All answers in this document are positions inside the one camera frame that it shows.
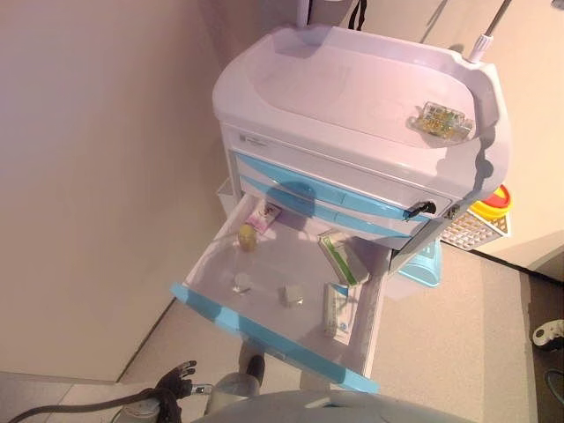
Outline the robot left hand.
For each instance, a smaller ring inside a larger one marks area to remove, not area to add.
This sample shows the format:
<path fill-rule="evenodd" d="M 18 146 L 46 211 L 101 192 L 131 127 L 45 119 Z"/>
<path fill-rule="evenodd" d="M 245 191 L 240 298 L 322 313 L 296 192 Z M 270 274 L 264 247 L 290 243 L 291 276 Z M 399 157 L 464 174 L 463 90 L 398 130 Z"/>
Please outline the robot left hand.
<path fill-rule="evenodd" d="M 195 360 L 184 361 L 163 375 L 157 382 L 156 389 L 172 392 L 176 399 L 184 399 L 194 395 L 209 396 L 213 386 L 209 383 L 192 382 L 191 376 L 196 372 Z"/>

